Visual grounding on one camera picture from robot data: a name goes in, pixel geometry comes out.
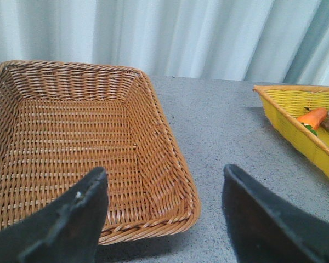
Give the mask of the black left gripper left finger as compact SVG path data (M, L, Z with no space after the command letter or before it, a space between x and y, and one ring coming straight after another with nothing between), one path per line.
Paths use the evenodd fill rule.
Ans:
M109 199L96 167L59 198L0 231L0 262L94 262Z

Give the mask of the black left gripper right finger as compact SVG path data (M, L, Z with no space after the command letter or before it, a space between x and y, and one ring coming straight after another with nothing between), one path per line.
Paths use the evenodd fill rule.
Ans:
M224 167L223 212L238 262L329 262L329 223L234 164Z

